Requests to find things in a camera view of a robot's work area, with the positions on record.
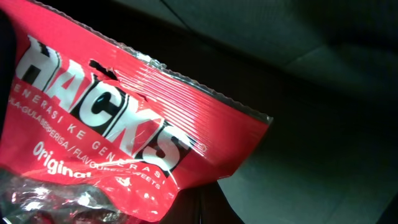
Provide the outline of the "red Hacks candy bag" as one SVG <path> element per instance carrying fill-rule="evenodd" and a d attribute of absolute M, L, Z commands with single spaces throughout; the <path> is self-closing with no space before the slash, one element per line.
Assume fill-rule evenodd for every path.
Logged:
<path fill-rule="evenodd" d="M 160 223 L 272 118 L 38 1 L 1 2 L 4 223 Z"/>

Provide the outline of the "black gift box with lid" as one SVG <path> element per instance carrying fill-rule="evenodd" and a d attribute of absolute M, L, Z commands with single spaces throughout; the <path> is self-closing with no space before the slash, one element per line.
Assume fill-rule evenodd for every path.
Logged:
<path fill-rule="evenodd" d="M 169 222 L 396 223 L 396 1 L 50 1 L 273 117 Z"/>

